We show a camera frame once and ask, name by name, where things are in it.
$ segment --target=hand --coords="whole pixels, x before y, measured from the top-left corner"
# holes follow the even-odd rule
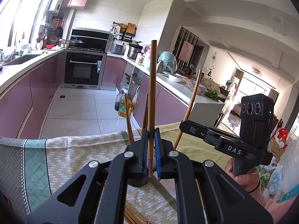
[[[251,170],[249,170],[247,174],[235,176],[232,173],[233,170],[233,160],[232,158],[229,159],[226,163],[226,166],[224,168],[224,171],[232,178],[234,179],[239,185],[245,185],[245,190],[250,192],[254,190],[260,180],[260,174],[256,167],[253,167]]]

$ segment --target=camera lens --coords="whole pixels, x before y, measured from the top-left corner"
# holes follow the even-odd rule
[[[242,113],[245,113],[245,111],[246,111],[246,105],[242,104]]]
[[[252,105],[252,103],[248,103],[248,104],[247,104],[247,113],[248,113],[248,114],[252,114],[252,110],[253,110],[253,105]]]
[[[259,112],[261,111],[261,105],[259,103],[255,104],[255,113],[259,114]]]

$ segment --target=black camera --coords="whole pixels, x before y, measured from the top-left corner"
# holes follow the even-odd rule
[[[264,94],[241,99],[240,137],[259,150],[266,151],[273,123],[273,99]]]

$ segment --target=recessed light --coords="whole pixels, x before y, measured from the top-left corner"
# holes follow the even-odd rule
[[[274,21],[276,22],[276,23],[281,23],[281,20],[280,20],[280,18],[278,18],[278,17],[276,17],[276,16],[274,16],[273,17],[273,19],[274,19]]]

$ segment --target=green vegetable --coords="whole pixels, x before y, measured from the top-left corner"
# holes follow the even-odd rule
[[[265,173],[265,178],[264,178],[264,180],[267,181],[267,180],[270,178],[270,176],[271,176],[271,174],[269,174],[269,173]]]
[[[204,95],[216,102],[219,102],[218,93],[217,91],[207,91],[204,93]]]

